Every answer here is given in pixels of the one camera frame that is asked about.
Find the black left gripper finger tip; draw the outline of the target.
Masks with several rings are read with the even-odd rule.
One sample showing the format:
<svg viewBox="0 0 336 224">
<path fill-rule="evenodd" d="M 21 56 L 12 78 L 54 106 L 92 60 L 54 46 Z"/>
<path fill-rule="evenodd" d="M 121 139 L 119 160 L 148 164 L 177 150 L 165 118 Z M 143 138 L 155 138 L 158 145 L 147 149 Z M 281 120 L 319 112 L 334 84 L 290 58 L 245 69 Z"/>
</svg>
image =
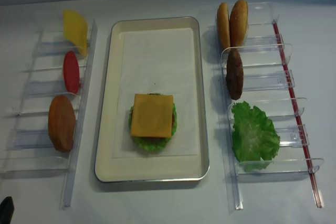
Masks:
<svg viewBox="0 0 336 224">
<path fill-rule="evenodd" d="M 0 206 L 0 224 L 10 224 L 14 213 L 14 203 L 11 196 L 6 197 Z"/>
</svg>

